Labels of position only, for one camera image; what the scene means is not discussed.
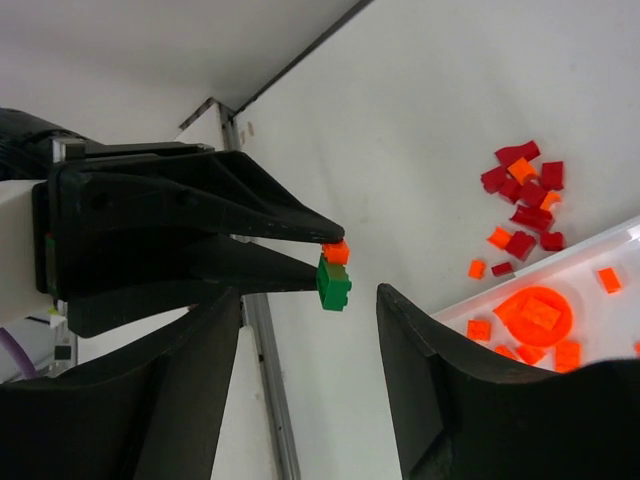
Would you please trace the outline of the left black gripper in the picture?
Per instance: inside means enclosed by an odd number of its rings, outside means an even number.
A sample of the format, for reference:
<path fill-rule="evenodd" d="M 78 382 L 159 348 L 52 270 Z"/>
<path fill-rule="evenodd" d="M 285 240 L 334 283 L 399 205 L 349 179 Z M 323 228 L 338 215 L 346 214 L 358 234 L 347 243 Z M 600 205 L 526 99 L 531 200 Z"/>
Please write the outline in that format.
<path fill-rule="evenodd" d="M 39 290 L 82 338 L 239 294 L 315 291 L 317 268 L 220 234 L 338 243 L 343 227 L 239 151 L 71 144 L 34 190 Z"/>

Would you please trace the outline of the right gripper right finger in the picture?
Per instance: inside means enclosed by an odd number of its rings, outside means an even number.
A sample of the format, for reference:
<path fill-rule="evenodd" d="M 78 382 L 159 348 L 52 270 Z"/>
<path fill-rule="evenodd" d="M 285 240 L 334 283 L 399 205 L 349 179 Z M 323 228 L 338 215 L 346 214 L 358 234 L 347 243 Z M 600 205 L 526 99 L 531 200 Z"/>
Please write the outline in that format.
<path fill-rule="evenodd" d="M 556 374 L 501 356 L 393 286 L 377 325 L 406 479 L 635 479 L 639 364 Z"/>

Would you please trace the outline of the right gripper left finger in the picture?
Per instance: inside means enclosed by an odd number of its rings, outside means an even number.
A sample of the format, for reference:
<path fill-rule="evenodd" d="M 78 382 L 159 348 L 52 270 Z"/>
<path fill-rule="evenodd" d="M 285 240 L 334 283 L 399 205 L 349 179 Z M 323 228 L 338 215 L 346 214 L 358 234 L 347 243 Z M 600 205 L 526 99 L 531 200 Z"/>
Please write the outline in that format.
<path fill-rule="evenodd" d="M 2 478 L 210 478 L 240 323 L 228 288 L 55 378 L 2 385 Z"/>

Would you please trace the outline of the orange dome lego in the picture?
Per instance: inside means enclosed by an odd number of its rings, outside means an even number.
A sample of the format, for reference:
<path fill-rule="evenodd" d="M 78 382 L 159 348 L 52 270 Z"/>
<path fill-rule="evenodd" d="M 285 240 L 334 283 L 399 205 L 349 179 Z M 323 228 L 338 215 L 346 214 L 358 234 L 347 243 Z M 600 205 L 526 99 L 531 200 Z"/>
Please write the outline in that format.
<path fill-rule="evenodd" d="M 550 348 L 566 339 L 574 325 L 568 300 L 556 290 L 530 286 L 518 290 L 493 309 L 518 342 Z"/>

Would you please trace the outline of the green three-stud lego plate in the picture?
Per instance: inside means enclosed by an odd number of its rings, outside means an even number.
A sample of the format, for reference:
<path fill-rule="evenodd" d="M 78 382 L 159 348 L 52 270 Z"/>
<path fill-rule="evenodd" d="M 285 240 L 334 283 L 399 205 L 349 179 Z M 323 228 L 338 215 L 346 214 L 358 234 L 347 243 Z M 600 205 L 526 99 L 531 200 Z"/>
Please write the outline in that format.
<path fill-rule="evenodd" d="M 321 255 L 316 273 L 316 287 L 324 310 L 341 312 L 347 306 L 352 282 L 344 265 L 330 263 Z"/>

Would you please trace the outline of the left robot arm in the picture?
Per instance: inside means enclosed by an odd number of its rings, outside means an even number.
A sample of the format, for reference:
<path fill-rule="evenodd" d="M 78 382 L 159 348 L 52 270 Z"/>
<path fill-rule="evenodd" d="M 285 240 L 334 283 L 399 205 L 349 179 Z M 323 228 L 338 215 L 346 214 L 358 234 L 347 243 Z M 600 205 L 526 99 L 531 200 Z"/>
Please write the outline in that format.
<path fill-rule="evenodd" d="M 313 265 L 260 239 L 317 244 L 345 264 L 345 233 L 248 155 L 182 142 L 106 145 L 1 112 L 1 319 L 65 304 L 91 338 L 241 294 L 312 291 Z"/>

